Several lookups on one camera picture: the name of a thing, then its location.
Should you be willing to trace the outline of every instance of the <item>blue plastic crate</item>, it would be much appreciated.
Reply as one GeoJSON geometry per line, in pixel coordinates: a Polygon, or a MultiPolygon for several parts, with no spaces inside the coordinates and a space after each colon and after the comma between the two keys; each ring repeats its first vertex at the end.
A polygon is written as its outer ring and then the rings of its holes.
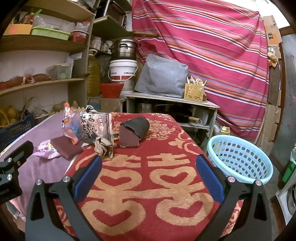
{"type": "Polygon", "coordinates": [[[34,113],[26,111],[26,114],[24,119],[0,129],[0,152],[34,127],[34,113]]]}

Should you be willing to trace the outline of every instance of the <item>yellow basket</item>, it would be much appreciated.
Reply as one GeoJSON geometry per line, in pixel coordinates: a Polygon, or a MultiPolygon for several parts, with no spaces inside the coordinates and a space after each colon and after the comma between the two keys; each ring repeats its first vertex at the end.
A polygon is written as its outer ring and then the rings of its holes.
{"type": "Polygon", "coordinates": [[[185,84],[184,99],[202,102],[204,92],[202,85],[185,84]]]}

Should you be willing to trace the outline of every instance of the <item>blue gripper pad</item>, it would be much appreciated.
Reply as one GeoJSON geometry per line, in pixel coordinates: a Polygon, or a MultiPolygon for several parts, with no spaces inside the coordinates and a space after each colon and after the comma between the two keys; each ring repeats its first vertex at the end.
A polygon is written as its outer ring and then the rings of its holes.
{"type": "Polygon", "coordinates": [[[196,169],[214,201],[222,204],[225,198],[223,185],[201,155],[196,158],[196,169]]]}
{"type": "Polygon", "coordinates": [[[96,157],[90,167],[79,179],[74,187],[73,199],[75,203],[79,203],[86,198],[88,192],[102,170],[102,165],[102,159],[99,156],[96,157]]]}

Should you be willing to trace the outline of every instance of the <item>light blue plastic basket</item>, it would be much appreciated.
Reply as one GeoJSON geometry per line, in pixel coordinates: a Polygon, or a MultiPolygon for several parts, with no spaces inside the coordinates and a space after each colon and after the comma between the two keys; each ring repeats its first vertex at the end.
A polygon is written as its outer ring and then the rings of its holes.
{"type": "Polygon", "coordinates": [[[238,137],[218,135],[207,144],[209,159],[226,176],[234,176],[239,182],[267,183],[273,174],[268,156],[257,146],[238,137]]]}

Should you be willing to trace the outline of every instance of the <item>striped cloth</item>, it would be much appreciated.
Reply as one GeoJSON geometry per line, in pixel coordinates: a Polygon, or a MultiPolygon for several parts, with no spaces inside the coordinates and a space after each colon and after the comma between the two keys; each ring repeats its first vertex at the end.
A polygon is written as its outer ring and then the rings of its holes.
{"type": "Polygon", "coordinates": [[[262,124],[269,68],[259,12],[220,0],[136,0],[133,30],[159,33],[136,37],[149,54],[188,65],[207,79],[208,99],[220,106],[217,119],[241,138],[255,140],[262,124]]]}

